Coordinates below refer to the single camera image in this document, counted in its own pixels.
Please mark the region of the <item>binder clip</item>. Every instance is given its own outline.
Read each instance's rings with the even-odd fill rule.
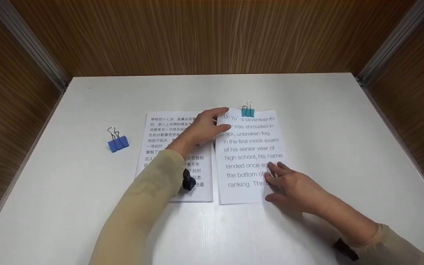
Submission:
[[[242,117],[254,117],[254,109],[251,108],[251,100],[247,100],[246,105],[242,107]]]
[[[125,136],[119,136],[119,131],[116,131],[114,126],[109,127],[107,131],[111,134],[112,137],[112,141],[108,141],[107,143],[109,145],[109,149],[111,149],[111,152],[114,153],[117,150],[126,148],[128,146],[127,138]]]

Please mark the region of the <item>sleeve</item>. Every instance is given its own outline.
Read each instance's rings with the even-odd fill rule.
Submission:
[[[369,242],[362,245],[348,245],[358,254],[360,264],[424,265],[424,253],[387,225],[379,224],[377,233]]]
[[[139,265],[146,238],[182,185],[184,159],[158,153],[125,191],[99,234],[89,265]]]

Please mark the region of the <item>hand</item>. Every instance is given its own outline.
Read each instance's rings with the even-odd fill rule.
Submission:
[[[225,114],[228,107],[218,107],[202,111],[194,122],[183,131],[166,149],[172,149],[180,153],[186,159],[195,145],[212,140],[218,134],[228,131],[230,124],[215,125],[217,116]]]
[[[225,114],[228,110],[228,107],[217,107],[202,111],[180,137],[186,137],[193,145],[214,139],[215,136],[231,128],[230,124],[215,125],[217,116]]]
[[[294,209],[304,213],[321,216],[328,207],[328,202],[334,197],[325,191],[309,176],[288,168],[281,162],[277,165],[269,162],[268,167],[278,177],[264,174],[266,181],[280,187],[284,194],[271,193],[266,201],[274,203],[281,210]]]

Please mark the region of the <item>wooden wall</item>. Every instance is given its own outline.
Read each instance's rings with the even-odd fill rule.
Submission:
[[[424,23],[368,89],[424,171]]]
[[[59,95],[0,22],[0,199]]]
[[[415,0],[11,0],[72,76],[352,72]]]

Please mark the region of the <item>paper sheet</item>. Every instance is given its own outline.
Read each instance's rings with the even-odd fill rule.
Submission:
[[[153,160],[157,153],[165,149],[195,119],[200,111],[155,111],[146,115],[143,143],[138,159],[137,174]],[[186,168],[195,178],[192,191],[180,190],[171,201],[208,202],[212,194],[212,143],[196,147],[186,159]]]
[[[264,181],[269,161],[287,162],[276,111],[255,111],[254,118],[230,109],[217,124],[231,124],[216,140],[220,204],[261,203],[271,193]]]

